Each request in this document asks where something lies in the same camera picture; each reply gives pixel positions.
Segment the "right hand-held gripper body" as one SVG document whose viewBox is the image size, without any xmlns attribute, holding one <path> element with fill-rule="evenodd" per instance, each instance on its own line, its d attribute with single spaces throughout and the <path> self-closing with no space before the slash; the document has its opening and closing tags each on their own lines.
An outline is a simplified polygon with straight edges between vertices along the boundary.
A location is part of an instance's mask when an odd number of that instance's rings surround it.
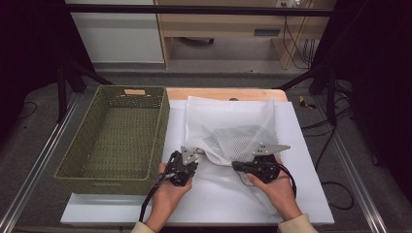
<svg viewBox="0 0 412 233">
<path fill-rule="evenodd" d="M 279 177 L 281 171 L 286 174 L 288 169 L 280 164 L 275 157 L 276 152 L 288 150 L 288 145 L 270 145 L 260 143 L 253 152 L 254 159 L 250 173 L 258 177 L 264 183 L 271 183 Z"/>
</svg>

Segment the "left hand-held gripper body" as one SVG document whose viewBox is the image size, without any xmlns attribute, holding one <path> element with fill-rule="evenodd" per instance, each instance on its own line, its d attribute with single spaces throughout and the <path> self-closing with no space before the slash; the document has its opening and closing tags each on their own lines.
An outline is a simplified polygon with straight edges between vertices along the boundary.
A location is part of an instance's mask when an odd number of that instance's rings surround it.
<svg viewBox="0 0 412 233">
<path fill-rule="evenodd" d="M 190 164 L 197 161 L 198 156 L 185 147 L 175 150 L 166 166 L 165 173 L 168 180 L 175 186 L 185 186 L 195 173 L 191 172 Z"/>
</svg>

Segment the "blue denim shorts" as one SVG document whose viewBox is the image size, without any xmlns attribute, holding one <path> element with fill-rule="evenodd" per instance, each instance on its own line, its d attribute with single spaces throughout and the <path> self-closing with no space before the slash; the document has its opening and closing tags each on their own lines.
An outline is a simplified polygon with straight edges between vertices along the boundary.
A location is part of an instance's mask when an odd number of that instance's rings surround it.
<svg viewBox="0 0 412 233">
<path fill-rule="evenodd" d="M 275 145 L 274 133 L 259 125 L 218 128 L 202 139 L 208 159 L 221 166 L 230 166 L 233 161 L 248 162 L 260 144 Z"/>
</svg>

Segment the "white mesh laundry bag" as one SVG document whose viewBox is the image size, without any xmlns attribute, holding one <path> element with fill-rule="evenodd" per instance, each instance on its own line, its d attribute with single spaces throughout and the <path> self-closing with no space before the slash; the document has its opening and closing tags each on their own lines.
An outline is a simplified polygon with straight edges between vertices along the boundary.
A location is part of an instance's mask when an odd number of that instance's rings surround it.
<svg viewBox="0 0 412 233">
<path fill-rule="evenodd" d="M 236 172 L 230 166 L 212 163 L 202 148 L 202 139 L 218 128 L 259 125 L 274 133 L 278 140 L 275 124 L 275 101 L 221 101 L 191 96 L 186 104 L 185 146 L 190 150 L 203 150 L 199 156 L 196 176 L 199 179 L 229 186 L 249 196 L 272 215 L 277 213 L 266 195 L 253 187 L 246 175 Z"/>
</svg>

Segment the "green woven basket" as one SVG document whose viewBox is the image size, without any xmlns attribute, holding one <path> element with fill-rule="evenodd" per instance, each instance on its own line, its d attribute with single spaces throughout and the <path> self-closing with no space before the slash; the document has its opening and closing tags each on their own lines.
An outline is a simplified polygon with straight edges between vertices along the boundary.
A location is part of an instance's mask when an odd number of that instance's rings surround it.
<svg viewBox="0 0 412 233">
<path fill-rule="evenodd" d="M 54 177 L 77 194 L 148 194 L 169 110 L 163 87 L 99 86 Z"/>
</svg>

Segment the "person's left hand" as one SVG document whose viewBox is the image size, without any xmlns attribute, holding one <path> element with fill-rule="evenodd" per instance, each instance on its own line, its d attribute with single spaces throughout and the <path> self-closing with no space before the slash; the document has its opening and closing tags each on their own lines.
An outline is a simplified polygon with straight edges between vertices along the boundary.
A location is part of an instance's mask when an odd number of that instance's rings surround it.
<svg viewBox="0 0 412 233">
<path fill-rule="evenodd" d="M 184 186 L 176 186 L 166 181 L 159 186 L 153 196 L 150 216 L 146 220 L 146 224 L 153 231 L 162 228 L 172 216 L 181 199 L 191 190 L 191 182 L 192 179 L 189 179 Z"/>
</svg>

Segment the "white table board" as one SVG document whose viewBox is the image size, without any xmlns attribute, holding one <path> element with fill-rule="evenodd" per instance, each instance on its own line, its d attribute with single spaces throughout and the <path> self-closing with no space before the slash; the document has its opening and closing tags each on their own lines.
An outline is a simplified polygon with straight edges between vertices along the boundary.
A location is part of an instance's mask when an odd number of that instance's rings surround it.
<svg viewBox="0 0 412 233">
<path fill-rule="evenodd" d="M 280 153 L 297 186 L 296 202 L 314 224 L 333 224 L 318 175 L 303 139 L 290 102 L 274 104 L 275 125 L 281 144 L 289 145 Z M 76 226 L 120 226 L 134 224 L 145 198 L 139 195 L 96 195 L 73 193 L 60 221 Z M 185 194 L 169 226 L 274 226 L 278 215 L 258 204 L 234 187 L 212 183 L 195 177 L 192 189 Z"/>
</svg>

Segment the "wooden table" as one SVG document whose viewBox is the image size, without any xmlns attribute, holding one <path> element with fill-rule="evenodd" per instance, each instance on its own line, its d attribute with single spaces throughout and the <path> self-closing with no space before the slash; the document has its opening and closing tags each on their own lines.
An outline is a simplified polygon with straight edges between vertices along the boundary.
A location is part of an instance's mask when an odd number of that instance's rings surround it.
<svg viewBox="0 0 412 233">
<path fill-rule="evenodd" d="M 275 101 L 288 101 L 286 93 L 280 89 L 167 87 L 166 90 L 170 100 L 186 100 L 189 96 L 196 96 L 216 100 L 265 101 L 273 98 Z"/>
</svg>

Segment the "yellow black tool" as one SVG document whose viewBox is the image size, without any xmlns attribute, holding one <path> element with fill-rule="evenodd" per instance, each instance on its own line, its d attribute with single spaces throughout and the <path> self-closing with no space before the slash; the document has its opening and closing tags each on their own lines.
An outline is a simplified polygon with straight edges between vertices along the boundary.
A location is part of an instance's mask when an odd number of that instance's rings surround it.
<svg viewBox="0 0 412 233">
<path fill-rule="evenodd" d="M 299 96 L 299 105 L 308 109 L 317 109 L 315 104 L 308 104 L 303 96 Z"/>
</svg>

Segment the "black metal stand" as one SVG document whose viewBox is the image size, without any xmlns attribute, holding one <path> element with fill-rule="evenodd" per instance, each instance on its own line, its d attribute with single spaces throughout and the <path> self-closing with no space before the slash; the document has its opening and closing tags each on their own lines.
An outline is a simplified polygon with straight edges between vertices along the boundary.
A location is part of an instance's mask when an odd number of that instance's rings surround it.
<svg viewBox="0 0 412 233">
<path fill-rule="evenodd" d="M 64 68 L 72 70 L 75 72 L 75 75 L 66 78 L 63 74 Z M 61 64 L 56 71 L 59 107 L 58 123 L 66 117 L 68 112 L 66 84 L 69 83 L 74 92 L 84 92 L 86 90 L 86 83 L 83 81 L 82 76 L 89 77 L 100 84 L 111 84 L 111 82 L 97 75 L 94 71 L 87 69 L 76 62 L 69 62 L 65 65 Z"/>
<path fill-rule="evenodd" d="M 335 83 L 336 75 L 334 69 L 330 65 L 317 65 L 310 68 L 305 73 L 299 75 L 297 78 L 278 86 L 278 89 L 288 90 L 293 86 L 302 83 L 312 78 L 313 81 L 309 86 L 309 92 L 311 95 L 319 95 L 324 88 L 327 88 L 326 92 L 326 119 L 332 125 L 337 124 L 337 116 L 335 113 Z"/>
</svg>

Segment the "light wooden desk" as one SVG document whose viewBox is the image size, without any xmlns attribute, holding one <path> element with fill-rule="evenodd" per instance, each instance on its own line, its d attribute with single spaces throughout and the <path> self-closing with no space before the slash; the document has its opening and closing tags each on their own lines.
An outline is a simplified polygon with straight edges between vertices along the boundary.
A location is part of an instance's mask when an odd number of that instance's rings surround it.
<svg viewBox="0 0 412 233">
<path fill-rule="evenodd" d="M 230 6 L 263 8 L 333 9 L 337 0 L 154 0 L 158 6 Z M 167 39 L 270 38 L 281 67 L 287 69 L 304 40 L 322 38 L 326 17 L 168 15 L 157 16 L 161 35 Z"/>
</svg>

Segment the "white cabinet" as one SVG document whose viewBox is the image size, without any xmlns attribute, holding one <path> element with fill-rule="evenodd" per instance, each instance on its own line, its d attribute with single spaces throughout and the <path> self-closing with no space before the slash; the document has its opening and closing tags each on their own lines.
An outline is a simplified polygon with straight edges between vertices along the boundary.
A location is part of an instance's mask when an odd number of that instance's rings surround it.
<svg viewBox="0 0 412 233">
<path fill-rule="evenodd" d="M 163 63 L 155 14 L 72 13 L 93 63 Z"/>
</svg>

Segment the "black curtain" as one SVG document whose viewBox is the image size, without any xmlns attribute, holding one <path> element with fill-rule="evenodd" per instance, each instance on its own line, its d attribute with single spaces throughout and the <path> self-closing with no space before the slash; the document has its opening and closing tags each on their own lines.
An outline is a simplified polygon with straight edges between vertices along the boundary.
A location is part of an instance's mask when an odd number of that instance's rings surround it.
<svg viewBox="0 0 412 233">
<path fill-rule="evenodd" d="M 31 91 L 56 82 L 59 68 L 79 86 L 74 62 L 92 62 L 65 0 L 0 0 L 0 143 L 12 132 Z"/>
<path fill-rule="evenodd" d="M 332 18 L 314 62 L 351 27 L 333 64 L 336 78 L 352 84 L 365 139 L 412 201 L 412 0 L 336 0 L 334 9 L 358 18 Z"/>
</svg>

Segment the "black horizontal bar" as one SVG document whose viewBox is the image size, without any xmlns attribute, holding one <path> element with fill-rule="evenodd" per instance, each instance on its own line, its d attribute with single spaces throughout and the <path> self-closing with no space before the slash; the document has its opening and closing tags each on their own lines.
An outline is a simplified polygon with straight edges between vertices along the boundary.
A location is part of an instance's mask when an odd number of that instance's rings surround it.
<svg viewBox="0 0 412 233">
<path fill-rule="evenodd" d="M 151 5 L 96 5 L 65 4 L 71 13 L 105 14 L 168 14 L 168 15 L 228 15 L 228 16 L 291 16 L 291 17 L 331 17 L 334 10 L 224 7 L 224 6 L 151 6 Z"/>
</svg>

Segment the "aluminium rail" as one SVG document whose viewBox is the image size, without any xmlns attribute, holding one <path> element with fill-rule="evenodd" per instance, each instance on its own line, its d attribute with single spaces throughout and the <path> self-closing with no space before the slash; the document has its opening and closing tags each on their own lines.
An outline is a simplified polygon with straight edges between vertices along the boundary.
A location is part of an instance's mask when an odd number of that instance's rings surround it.
<svg viewBox="0 0 412 233">
<path fill-rule="evenodd" d="M 0 219 L 0 233 L 12 233 L 17 220 L 19 219 L 24 207 L 26 206 L 34 188 L 40 180 L 45 168 L 47 167 L 52 154 L 58 145 L 62 134 L 64 133 L 68 122 L 75 112 L 78 102 L 81 99 L 81 93 L 73 93 L 66 108 L 66 114 L 55 125 L 51 135 L 43 146 L 40 154 L 35 160 L 30 172 L 25 178 L 24 183 L 20 187 L 15 199 L 8 208 L 8 211 Z"/>
<path fill-rule="evenodd" d="M 345 171 L 346 177 L 349 180 L 351 188 L 354 191 L 354 195 L 360 205 L 371 232 L 389 233 L 384 220 L 382 219 L 363 179 L 361 178 L 361 175 L 359 174 L 350 154 L 347 152 L 347 149 L 338 134 L 338 130 L 335 130 L 335 133 L 332 136 L 332 142 L 336 147 L 343 170 Z"/>
</svg>

